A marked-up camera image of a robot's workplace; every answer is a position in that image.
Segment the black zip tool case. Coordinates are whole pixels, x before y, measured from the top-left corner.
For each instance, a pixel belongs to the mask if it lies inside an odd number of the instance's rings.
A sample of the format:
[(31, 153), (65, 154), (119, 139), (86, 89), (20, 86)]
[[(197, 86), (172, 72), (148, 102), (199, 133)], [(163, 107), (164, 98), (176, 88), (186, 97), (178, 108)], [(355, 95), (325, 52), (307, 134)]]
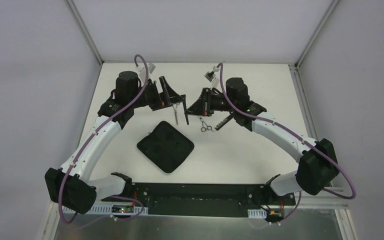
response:
[(164, 173), (175, 171), (194, 150), (194, 143), (167, 121), (136, 144), (137, 149)]

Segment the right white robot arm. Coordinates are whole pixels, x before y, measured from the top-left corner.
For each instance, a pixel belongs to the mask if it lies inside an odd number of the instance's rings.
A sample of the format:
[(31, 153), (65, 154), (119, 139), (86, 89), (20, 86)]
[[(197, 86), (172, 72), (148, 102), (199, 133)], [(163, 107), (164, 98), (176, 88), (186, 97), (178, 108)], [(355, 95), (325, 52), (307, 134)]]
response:
[(224, 89), (222, 93), (204, 87), (199, 98), (184, 112), (200, 117), (210, 117), (216, 111), (229, 112), (216, 130), (234, 119), (238, 125), (282, 148), (297, 162), (296, 171), (278, 174), (264, 185), (263, 196), (268, 204), (276, 205), (292, 192), (304, 191), (315, 196), (339, 174), (335, 150), (329, 140), (317, 141), (287, 130), (266, 108), (250, 99), (248, 86), (241, 77), (229, 78)]

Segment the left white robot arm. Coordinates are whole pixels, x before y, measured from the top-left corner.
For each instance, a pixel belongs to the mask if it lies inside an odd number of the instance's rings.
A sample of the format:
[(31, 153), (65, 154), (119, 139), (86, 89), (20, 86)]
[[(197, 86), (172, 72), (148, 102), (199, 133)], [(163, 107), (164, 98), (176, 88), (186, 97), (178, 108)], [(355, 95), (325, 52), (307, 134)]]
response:
[(114, 172), (92, 180), (92, 172), (106, 148), (133, 117), (134, 110), (149, 107), (158, 111), (175, 105), (186, 105), (186, 95), (174, 91), (164, 76), (159, 77), (162, 91), (156, 81), (144, 72), (122, 71), (115, 80), (115, 88), (100, 106), (90, 131), (75, 152), (58, 169), (49, 168), (45, 182), (51, 200), (77, 214), (87, 213), (96, 201), (114, 196), (120, 202), (132, 198), (133, 189), (128, 177)]

